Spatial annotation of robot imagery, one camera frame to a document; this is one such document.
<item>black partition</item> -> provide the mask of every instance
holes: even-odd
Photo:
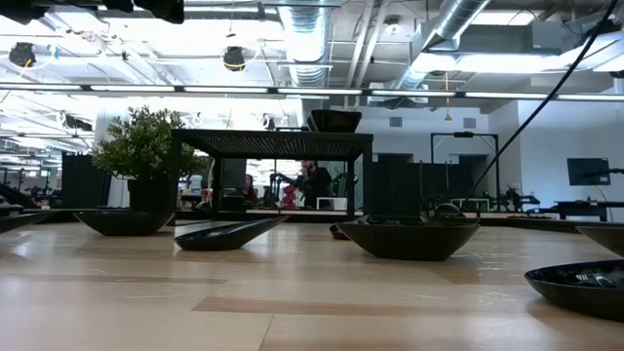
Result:
[[[419,216],[435,198],[463,198],[473,185],[465,165],[430,163],[372,164],[371,215]]]
[[[64,209],[93,209],[108,203],[110,174],[96,168],[91,155],[62,155],[61,199]]]
[[[288,133],[255,131],[173,130],[169,204],[176,206],[177,179],[183,143],[214,157],[212,216],[220,210],[224,159],[323,160],[347,162],[347,215],[355,215],[353,181],[356,159],[363,156],[364,213],[372,205],[372,135],[350,133]]]

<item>wooden table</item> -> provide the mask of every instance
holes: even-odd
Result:
[[[523,278],[615,258],[578,234],[486,227],[445,262],[373,257],[326,224],[284,223],[230,252],[173,228],[103,237],[45,224],[0,236],[3,350],[624,349],[624,324],[568,312]],[[175,232],[182,232],[183,227]]]

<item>silver ventilation duct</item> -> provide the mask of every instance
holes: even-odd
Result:
[[[423,49],[438,45],[447,40],[456,40],[466,30],[470,22],[484,9],[489,0],[445,0],[440,14],[421,25],[413,37],[413,62],[395,83],[394,89],[413,90],[418,88],[426,77],[419,72],[416,58]]]
[[[313,7],[278,8],[286,31],[286,56],[295,62],[322,62],[328,52],[328,24],[331,10]],[[296,87],[326,87],[325,67],[291,66],[292,84]],[[321,100],[302,100],[303,125],[313,109],[323,108]]]

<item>ceiling vent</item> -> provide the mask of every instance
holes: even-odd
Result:
[[[390,127],[392,127],[392,128],[402,128],[403,127],[403,117],[390,117]]]
[[[477,128],[476,118],[464,118],[464,129],[476,129],[476,128]]]

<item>doorway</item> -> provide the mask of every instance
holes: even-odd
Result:
[[[472,170],[472,179],[477,181],[483,171],[488,166],[487,155],[459,155],[459,165],[470,167]],[[481,196],[484,192],[488,192],[488,175],[484,177],[479,186],[475,189],[475,195]]]

